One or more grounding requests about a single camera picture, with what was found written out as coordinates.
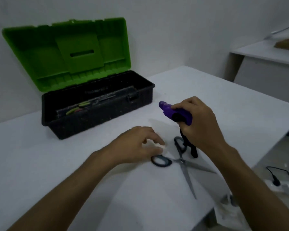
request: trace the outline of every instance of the hand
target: hand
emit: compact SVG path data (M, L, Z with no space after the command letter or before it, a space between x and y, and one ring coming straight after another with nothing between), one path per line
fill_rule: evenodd
M118 164L150 160L151 156L162 154L161 147L143 147L142 144L147 143L147 139L165 145L151 127L136 126L119 135L104 147L104 150L108 151Z
M173 105L171 108L182 108L192 114L193 121L190 126L184 122L178 124L188 140L204 153L208 154L212 149L227 145L212 109L199 98L193 96Z

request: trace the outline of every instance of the green toolbox lid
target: green toolbox lid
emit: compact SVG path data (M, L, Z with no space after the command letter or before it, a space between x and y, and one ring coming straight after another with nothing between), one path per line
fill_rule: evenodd
M2 34L43 92L131 68L124 18L5 28Z

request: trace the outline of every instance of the person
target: person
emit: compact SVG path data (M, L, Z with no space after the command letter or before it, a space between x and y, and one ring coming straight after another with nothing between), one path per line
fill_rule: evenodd
M224 140L212 110L197 97L172 106L193 116L190 126L178 123L188 140L222 173L252 230L289 231L289 209ZM99 181L121 163L150 160L160 147L143 147L147 139L164 145L151 127L134 127L93 152L68 178L45 195L8 230L67 230Z

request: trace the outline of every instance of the purple hot glue gun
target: purple hot glue gun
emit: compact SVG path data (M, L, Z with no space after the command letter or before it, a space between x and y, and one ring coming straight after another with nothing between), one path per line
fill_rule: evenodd
M185 109L171 109L171 104L167 104L165 101L160 101L158 106L164 111L164 115L175 122L185 122L188 126L192 124L193 116ZM197 148L189 142L185 135L180 130L184 146L191 148L191 155L194 158L198 157Z

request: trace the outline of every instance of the toolbox latch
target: toolbox latch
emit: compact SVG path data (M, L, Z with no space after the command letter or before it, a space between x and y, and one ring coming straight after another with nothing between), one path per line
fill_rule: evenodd
M126 98L128 102L133 102L139 98L139 92L131 93Z

